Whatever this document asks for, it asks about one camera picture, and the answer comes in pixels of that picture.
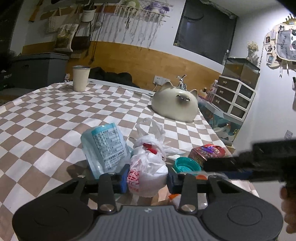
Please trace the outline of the light blue snack pouch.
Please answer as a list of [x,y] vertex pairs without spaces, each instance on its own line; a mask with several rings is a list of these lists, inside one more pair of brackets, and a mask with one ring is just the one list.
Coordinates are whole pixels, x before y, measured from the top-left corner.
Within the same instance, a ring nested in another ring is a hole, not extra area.
[[131,158],[130,148],[116,124],[109,123],[86,130],[81,136],[82,150],[95,179],[119,172]]

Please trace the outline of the white red plastic bag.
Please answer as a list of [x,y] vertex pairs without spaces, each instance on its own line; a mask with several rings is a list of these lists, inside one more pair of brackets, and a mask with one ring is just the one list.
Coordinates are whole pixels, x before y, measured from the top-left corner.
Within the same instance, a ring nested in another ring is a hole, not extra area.
[[132,194],[154,197],[166,186],[167,157],[182,155],[185,152],[167,145],[163,126],[152,118],[143,119],[135,125],[135,128],[137,138],[133,140],[126,182]]

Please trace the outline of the teal plastic lid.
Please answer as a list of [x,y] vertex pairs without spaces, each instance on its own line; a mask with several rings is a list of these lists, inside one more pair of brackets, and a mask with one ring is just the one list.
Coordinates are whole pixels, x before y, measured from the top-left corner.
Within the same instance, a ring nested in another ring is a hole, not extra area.
[[195,160],[188,157],[177,158],[173,165],[173,169],[177,173],[202,171],[201,166]]

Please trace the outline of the plastic water bottle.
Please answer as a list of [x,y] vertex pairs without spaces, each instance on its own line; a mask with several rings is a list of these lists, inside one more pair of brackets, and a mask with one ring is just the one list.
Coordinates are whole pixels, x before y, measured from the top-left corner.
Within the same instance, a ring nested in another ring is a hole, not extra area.
[[217,91],[217,83],[218,83],[218,80],[215,80],[211,86],[210,86],[210,89],[208,91],[208,94],[207,94],[207,98],[206,100],[210,103],[212,103],[214,97],[215,97],[215,94],[216,94],[216,91]]

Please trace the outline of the glass fish tank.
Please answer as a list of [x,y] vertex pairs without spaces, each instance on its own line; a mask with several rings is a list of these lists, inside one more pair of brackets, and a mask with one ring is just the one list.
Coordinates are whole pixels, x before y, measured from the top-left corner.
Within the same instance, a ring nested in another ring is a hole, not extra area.
[[228,58],[223,76],[238,79],[252,89],[257,86],[260,69],[245,58]]

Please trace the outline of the teal illustrated box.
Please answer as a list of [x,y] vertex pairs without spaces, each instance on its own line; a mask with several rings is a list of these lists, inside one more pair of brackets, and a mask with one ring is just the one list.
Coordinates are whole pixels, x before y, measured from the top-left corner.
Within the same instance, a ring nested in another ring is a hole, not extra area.
[[222,142],[227,146],[233,145],[243,122],[227,115],[207,101],[201,100],[198,103],[198,107],[205,120]]

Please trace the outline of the red snack box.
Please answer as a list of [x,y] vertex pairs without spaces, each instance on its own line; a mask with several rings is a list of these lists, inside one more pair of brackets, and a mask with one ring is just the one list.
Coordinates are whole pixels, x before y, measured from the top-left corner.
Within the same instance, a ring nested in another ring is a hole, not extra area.
[[221,146],[213,144],[206,144],[203,146],[195,147],[189,153],[189,158],[196,161],[201,167],[208,159],[223,158],[226,152]]

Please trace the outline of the chrome faucet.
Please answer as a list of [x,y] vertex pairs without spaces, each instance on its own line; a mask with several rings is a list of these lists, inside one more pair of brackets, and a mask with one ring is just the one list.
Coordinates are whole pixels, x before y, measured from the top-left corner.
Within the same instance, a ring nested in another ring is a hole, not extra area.
[[183,75],[183,76],[177,76],[178,80],[179,80],[179,84],[177,86],[178,89],[181,89],[181,90],[187,90],[187,85],[184,83],[184,78],[186,77],[187,75]]

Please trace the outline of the dried flower vase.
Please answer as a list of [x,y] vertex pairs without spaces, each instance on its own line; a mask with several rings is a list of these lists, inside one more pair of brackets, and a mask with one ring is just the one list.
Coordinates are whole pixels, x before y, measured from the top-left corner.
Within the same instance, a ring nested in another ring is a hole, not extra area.
[[247,44],[247,49],[248,49],[247,60],[257,65],[257,62],[259,59],[258,55],[256,54],[259,51],[258,44],[254,41],[250,41]]

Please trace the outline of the checkered tablecloth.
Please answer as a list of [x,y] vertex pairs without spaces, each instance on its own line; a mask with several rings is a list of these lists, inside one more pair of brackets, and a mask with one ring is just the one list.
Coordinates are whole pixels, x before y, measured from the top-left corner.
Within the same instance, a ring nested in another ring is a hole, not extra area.
[[205,144],[222,146],[202,114],[192,123],[169,120],[149,109],[142,90],[89,84],[74,92],[53,84],[1,106],[1,240],[16,240],[11,221],[25,203],[80,174],[89,174],[80,137],[94,126],[114,123],[128,145],[135,125],[152,118],[163,126],[165,143],[189,153]]

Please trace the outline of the cream cat shaped pot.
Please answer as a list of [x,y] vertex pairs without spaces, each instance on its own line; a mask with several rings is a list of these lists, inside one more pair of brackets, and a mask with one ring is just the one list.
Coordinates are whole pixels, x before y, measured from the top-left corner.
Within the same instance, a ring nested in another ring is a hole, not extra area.
[[171,120],[192,123],[197,116],[198,92],[182,90],[166,82],[152,98],[152,110]]

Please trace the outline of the grey storage bin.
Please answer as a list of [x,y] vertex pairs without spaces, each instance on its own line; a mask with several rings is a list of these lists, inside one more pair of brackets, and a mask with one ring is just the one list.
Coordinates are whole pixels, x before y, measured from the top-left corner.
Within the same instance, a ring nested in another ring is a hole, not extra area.
[[16,88],[40,89],[64,81],[69,57],[58,53],[40,53],[13,58],[11,81]]

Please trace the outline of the hanging tote bag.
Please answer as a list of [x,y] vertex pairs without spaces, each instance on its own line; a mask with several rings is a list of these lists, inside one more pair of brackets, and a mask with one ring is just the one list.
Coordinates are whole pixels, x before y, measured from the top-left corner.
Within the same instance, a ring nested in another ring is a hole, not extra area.
[[55,51],[73,52],[71,44],[78,27],[78,24],[65,24],[60,27],[55,43]]

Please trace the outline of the dark window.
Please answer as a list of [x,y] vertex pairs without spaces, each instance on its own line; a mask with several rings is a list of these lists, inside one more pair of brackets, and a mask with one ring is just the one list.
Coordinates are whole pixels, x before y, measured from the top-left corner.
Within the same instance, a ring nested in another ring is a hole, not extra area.
[[174,45],[223,64],[237,16],[212,1],[186,1]]

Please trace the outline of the white drawer organizer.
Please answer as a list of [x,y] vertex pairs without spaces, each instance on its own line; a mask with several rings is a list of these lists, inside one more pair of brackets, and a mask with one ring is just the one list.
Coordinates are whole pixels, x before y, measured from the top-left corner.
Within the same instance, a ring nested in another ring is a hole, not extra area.
[[212,104],[228,116],[244,122],[255,97],[255,90],[238,79],[220,75]]

